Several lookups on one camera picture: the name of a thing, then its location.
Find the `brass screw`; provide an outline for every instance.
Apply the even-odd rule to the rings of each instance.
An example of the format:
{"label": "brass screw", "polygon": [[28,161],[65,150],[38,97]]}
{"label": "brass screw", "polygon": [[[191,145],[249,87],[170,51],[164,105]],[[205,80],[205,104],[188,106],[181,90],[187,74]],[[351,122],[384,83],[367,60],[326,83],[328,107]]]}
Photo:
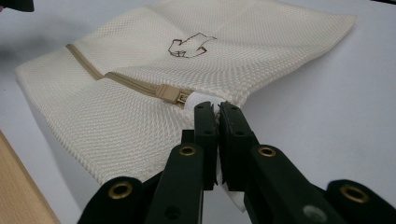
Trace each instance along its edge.
{"label": "brass screw", "polygon": [[340,191],[345,197],[355,203],[367,203],[369,201],[369,196],[366,193],[351,185],[344,185],[340,188]]}
{"label": "brass screw", "polygon": [[108,197],[118,200],[123,199],[132,193],[134,187],[127,181],[114,184],[108,191]]}
{"label": "brass screw", "polygon": [[183,156],[192,156],[196,153],[196,149],[193,147],[183,147],[181,148],[178,153],[180,153]]}
{"label": "brass screw", "polygon": [[264,157],[274,157],[276,155],[276,151],[270,147],[260,147],[259,153]]}

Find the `zipper pouch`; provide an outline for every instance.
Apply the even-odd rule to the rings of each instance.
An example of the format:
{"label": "zipper pouch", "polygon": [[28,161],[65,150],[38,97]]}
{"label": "zipper pouch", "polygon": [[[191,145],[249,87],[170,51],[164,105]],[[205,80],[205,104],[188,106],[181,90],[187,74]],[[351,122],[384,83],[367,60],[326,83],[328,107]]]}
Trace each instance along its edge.
{"label": "zipper pouch", "polygon": [[160,172],[195,105],[251,93],[330,50],[356,17],[270,0],[164,0],[16,69],[64,147],[101,183]]}

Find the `white table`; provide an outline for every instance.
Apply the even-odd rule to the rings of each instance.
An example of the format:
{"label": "white table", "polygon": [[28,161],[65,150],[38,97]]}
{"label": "white table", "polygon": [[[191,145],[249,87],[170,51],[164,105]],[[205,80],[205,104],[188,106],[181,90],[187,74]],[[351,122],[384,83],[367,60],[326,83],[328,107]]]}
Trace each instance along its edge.
{"label": "white table", "polygon": [[[355,180],[396,206],[396,6],[286,1],[359,17],[329,53],[250,96],[243,107],[250,127],[317,186]],[[78,220],[99,185],[29,105],[13,69],[149,2],[36,0],[34,13],[0,13],[0,129],[62,223]],[[205,193],[204,223],[249,219],[216,188]]]}

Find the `zipper pull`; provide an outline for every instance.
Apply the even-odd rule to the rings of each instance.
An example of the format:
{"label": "zipper pull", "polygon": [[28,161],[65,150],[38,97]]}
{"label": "zipper pull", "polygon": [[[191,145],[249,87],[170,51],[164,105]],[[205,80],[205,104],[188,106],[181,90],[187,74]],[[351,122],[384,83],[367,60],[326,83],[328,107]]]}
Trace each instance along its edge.
{"label": "zipper pull", "polygon": [[187,97],[189,97],[189,95],[183,92],[181,89],[166,84],[159,85],[155,91],[155,95],[165,102],[174,105],[186,104]]}

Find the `printed logo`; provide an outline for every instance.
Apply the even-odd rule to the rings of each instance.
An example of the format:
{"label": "printed logo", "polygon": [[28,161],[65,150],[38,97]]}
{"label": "printed logo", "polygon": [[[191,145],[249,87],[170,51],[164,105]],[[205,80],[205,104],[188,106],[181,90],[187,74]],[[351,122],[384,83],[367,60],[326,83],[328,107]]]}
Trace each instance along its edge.
{"label": "printed logo", "polygon": [[185,41],[181,39],[174,39],[169,53],[178,58],[193,58],[207,52],[204,43],[210,40],[215,40],[213,36],[206,36],[201,33],[193,35]]}

